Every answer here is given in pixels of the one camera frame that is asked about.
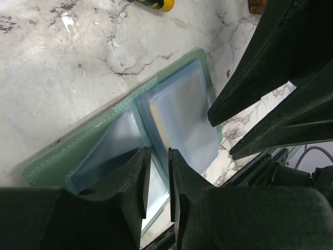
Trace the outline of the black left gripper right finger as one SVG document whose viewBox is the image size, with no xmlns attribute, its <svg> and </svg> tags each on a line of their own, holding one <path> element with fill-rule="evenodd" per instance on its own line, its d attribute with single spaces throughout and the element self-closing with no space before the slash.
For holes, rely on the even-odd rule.
<svg viewBox="0 0 333 250">
<path fill-rule="evenodd" d="M 177 249 L 332 249 L 332 167 L 285 167 L 285 186 L 219 186 L 170 149 Z"/>
</svg>

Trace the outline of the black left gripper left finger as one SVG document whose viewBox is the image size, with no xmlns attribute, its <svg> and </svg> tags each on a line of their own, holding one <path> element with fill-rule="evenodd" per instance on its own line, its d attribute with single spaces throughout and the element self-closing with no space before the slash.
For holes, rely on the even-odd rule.
<svg viewBox="0 0 333 250">
<path fill-rule="evenodd" d="M 139 249 L 151 155 L 137 151 L 79 194 L 61 187 L 1 189 L 1 249 Z"/>
</svg>

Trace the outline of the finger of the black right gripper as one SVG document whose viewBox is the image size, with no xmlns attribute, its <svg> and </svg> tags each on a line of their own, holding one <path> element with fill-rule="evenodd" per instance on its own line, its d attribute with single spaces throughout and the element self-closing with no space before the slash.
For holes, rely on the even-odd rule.
<svg viewBox="0 0 333 250">
<path fill-rule="evenodd" d="M 227 84 L 208 111 L 212 126 L 290 81 L 296 86 L 332 62 L 332 1 L 267 1 Z"/>
<path fill-rule="evenodd" d="M 229 152 L 241 159 L 267 149 L 332 141 L 332 86 L 296 89 Z"/>
</svg>

